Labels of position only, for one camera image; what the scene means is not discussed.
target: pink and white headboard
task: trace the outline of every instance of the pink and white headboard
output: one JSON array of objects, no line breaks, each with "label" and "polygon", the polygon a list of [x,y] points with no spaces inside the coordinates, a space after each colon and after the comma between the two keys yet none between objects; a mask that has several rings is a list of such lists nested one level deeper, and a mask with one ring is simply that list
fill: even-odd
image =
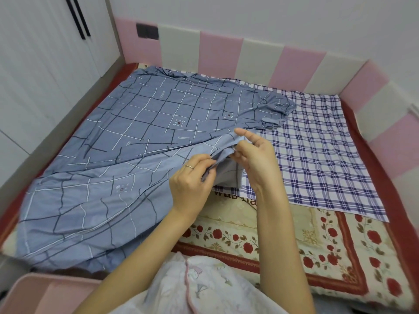
[{"label": "pink and white headboard", "polygon": [[[115,17],[127,63],[236,78],[285,90],[339,94],[419,229],[419,117],[371,60]],[[158,28],[138,36],[137,24]]]}]

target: black electrical outlet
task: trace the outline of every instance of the black electrical outlet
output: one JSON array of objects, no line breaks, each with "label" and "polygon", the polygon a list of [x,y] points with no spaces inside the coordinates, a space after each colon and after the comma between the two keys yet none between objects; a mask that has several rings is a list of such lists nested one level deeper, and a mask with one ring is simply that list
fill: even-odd
[{"label": "black electrical outlet", "polygon": [[137,23],[137,35],[140,38],[158,40],[158,28],[157,26]]}]

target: white wardrobe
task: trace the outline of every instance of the white wardrobe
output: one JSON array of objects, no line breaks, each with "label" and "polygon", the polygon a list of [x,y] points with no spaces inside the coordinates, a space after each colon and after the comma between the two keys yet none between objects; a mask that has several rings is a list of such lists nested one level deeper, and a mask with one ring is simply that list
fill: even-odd
[{"label": "white wardrobe", "polygon": [[2,0],[0,186],[119,56],[105,0]]}]

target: black door handle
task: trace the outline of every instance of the black door handle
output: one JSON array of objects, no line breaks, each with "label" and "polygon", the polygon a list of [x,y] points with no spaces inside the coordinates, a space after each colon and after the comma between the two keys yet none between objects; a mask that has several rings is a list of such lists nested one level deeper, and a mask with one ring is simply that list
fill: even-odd
[{"label": "black door handle", "polygon": [[80,37],[81,37],[82,40],[85,40],[86,37],[84,37],[84,34],[83,34],[82,29],[81,29],[80,23],[79,23],[79,21],[77,19],[77,16],[76,16],[76,12],[74,12],[73,5],[71,4],[71,1],[70,0],[66,0],[66,2],[67,2],[67,5],[68,5],[68,8],[70,9],[71,16],[73,16],[74,23],[76,24],[77,29],[78,29],[78,31],[80,33]]},{"label": "black door handle", "polygon": [[83,12],[81,12],[81,8],[80,8],[80,5],[78,4],[78,0],[73,0],[73,1],[74,1],[74,4],[76,5],[77,12],[79,12],[80,20],[81,20],[81,23],[84,26],[84,29],[86,31],[86,35],[88,37],[90,37],[89,28],[87,27],[87,23],[86,23],[86,20],[84,19]]}]

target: pink plastic container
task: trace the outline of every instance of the pink plastic container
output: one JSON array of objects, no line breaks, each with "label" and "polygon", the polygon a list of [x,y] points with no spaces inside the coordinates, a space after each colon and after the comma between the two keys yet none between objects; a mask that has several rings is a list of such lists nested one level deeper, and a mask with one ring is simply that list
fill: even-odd
[{"label": "pink plastic container", "polygon": [[10,289],[0,314],[71,314],[101,282],[29,273]]}]

